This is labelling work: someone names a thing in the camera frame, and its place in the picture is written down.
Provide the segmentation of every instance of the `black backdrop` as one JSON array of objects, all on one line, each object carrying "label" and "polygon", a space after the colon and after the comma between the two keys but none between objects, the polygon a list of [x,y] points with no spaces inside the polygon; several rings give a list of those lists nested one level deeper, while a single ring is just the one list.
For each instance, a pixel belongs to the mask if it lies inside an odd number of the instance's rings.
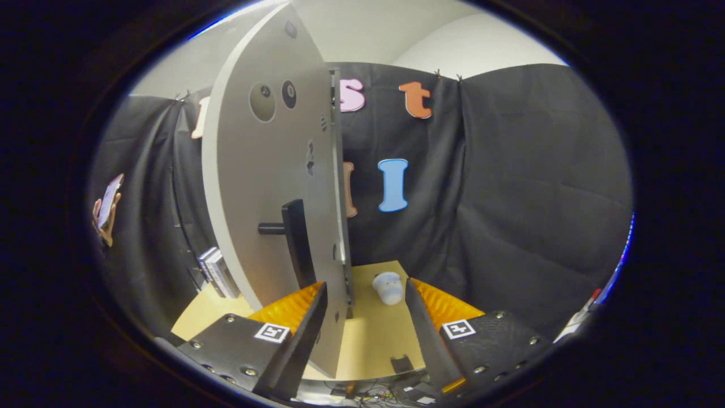
[{"label": "black backdrop", "polygon": [[[365,63],[335,63],[364,85],[342,113],[344,160],[357,215],[353,265],[398,260],[406,272],[484,311],[507,310],[553,338],[624,250],[631,174],[596,96],[569,67],[527,65],[463,81]],[[430,118],[398,87],[421,82]],[[180,100],[131,96],[109,124],[91,172],[89,205],[125,174],[104,278],[154,334],[170,328],[215,245],[204,200],[202,139],[192,139],[203,89]],[[403,158],[406,208],[382,212],[378,162]]]}]

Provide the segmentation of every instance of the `tan tabletop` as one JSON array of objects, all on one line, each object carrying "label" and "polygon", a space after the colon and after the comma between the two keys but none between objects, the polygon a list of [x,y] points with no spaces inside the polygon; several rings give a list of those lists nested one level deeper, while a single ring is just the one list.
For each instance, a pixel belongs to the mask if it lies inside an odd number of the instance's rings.
[{"label": "tan tabletop", "polygon": [[[347,381],[388,377],[396,374],[390,358],[403,355],[407,355],[414,370],[425,367],[405,301],[387,306],[373,289],[373,278],[385,271],[397,272],[405,289],[407,274],[398,261],[352,267],[355,306],[352,318],[344,323],[337,376],[329,378],[308,365],[302,378]],[[253,311],[243,297],[220,298],[211,285],[206,285],[171,332],[188,341],[227,313],[246,317]]]}]

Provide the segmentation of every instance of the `small white object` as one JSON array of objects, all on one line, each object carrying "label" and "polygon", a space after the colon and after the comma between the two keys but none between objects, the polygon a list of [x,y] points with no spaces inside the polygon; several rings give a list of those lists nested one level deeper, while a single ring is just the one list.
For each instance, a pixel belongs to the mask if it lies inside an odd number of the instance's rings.
[{"label": "small white object", "polygon": [[429,398],[427,396],[424,396],[423,398],[417,400],[416,402],[420,402],[421,404],[430,404],[431,402],[435,402],[435,399]]},{"label": "small white object", "polygon": [[380,300],[388,306],[403,300],[403,284],[400,282],[400,275],[395,272],[383,272],[375,276],[373,288],[380,296]]}]

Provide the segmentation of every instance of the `ceiling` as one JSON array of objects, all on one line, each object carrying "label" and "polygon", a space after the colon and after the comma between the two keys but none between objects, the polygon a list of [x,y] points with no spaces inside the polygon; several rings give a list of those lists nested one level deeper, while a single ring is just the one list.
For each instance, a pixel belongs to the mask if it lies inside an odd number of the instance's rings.
[{"label": "ceiling", "polygon": [[373,62],[454,78],[527,63],[562,63],[533,38],[458,0],[264,0],[172,50],[131,94],[174,98],[214,84],[244,35],[290,2],[327,62]]}]

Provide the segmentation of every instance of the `white cup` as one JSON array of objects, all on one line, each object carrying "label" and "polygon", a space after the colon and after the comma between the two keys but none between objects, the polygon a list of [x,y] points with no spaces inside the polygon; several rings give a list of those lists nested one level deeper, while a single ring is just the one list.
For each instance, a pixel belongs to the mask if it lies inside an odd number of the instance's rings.
[{"label": "white cup", "polygon": [[380,296],[380,300],[388,306],[403,300],[403,284],[400,275],[395,272],[382,272],[373,279],[373,289]]}]

